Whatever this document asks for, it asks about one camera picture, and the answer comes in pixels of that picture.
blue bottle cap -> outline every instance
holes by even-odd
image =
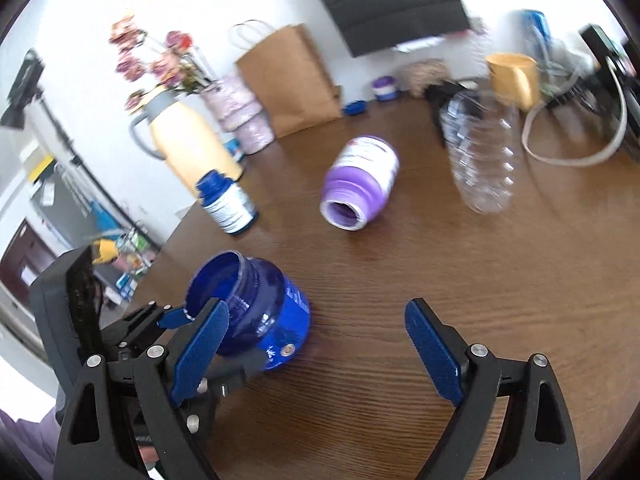
[[[200,197],[216,199],[220,197],[233,181],[216,170],[211,170],[199,181],[196,182],[196,189],[200,192]]]

blue object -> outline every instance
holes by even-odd
[[[195,318],[211,298],[226,301],[229,308],[229,329],[218,348],[222,356],[262,348],[269,370],[291,359],[306,339],[308,300],[271,262],[235,251],[214,257],[189,286],[187,315]]]
[[[242,150],[242,146],[240,146],[240,141],[238,139],[234,137],[224,144],[226,150],[229,152],[229,155],[231,155],[234,161],[240,162],[244,158],[244,151]]]
[[[120,278],[116,282],[116,288],[118,289],[120,297],[123,300],[127,301],[131,301],[131,299],[133,298],[133,293],[136,291],[137,286],[138,282],[126,272],[122,276],[120,276]]]
[[[202,207],[218,222],[225,233],[239,235],[258,218],[251,199],[229,177],[209,171],[196,183]]]
[[[207,307],[212,311],[175,362],[174,383],[169,391],[174,406],[180,406],[185,399],[196,396],[200,381],[229,327],[229,310],[224,301]]]
[[[184,308],[174,308],[166,312],[164,316],[159,319],[158,326],[165,330],[176,330],[191,321],[192,320],[187,317]]]
[[[439,396],[459,406],[465,393],[458,362],[414,301],[404,310],[404,326]]]
[[[376,95],[378,101],[393,101],[398,98],[398,92],[390,92],[389,94]]]
[[[98,231],[101,233],[122,231],[122,226],[98,202],[91,200],[89,202],[89,206],[91,206],[91,214],[94,215],[95,221],[98,225]],[[103,238],[106,238],[107,240],[117,240],[120,238],[120,234],[108,235]]]
[[[524,25],[527,34],[531,37],[529,41],[534,45],[534,50],[538,56],[538,60],[545,59],[542,52],[542,46],[540,45],[540,39],[545,46],[547,55],[551,53],[551,31],[549,30],[549,24],[546,21],[546,16],[540,10],[526,9],[522,11],[524,18]]]
[[[349,103],[345,105],[342,111],[346,115],[358,115],[367,111],[367,102],[366,101],[354,101],[353,103]]]

purple bottle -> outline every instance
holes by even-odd
[[[347,231],[362,229],[385,206],[399,166],[398,155],[384,140],[351,139],[324,179],[324,219]]]

blue jar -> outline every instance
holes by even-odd
[[[235,251],[214,257],[191,282],[185,312],[195,318],[210,298],[229,307],[229,329],[219,355],[262,348],[269,358],[265,370],[270,370],[290,360],[306,339],[311,322],[306,295],[267,260]]]
[[[204,210],[218,222],[225,233],[239,235],[258,217],[254,203],[229,177],[209,171],[196,183]]]

jar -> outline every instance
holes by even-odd
[[[229,329],[219,355],[261,348],[269,370],[289,361],[306,339],[311,321],[306,295],[267,260],[236,251],[214,257],[191,282],[185,312],[195,318],[211,298],[224,300],[229,308]]]
[[[340,229],[362,229],[382,211],[398,169],[389,143],[373,136],[351,139],[326,174],[320,213]]]

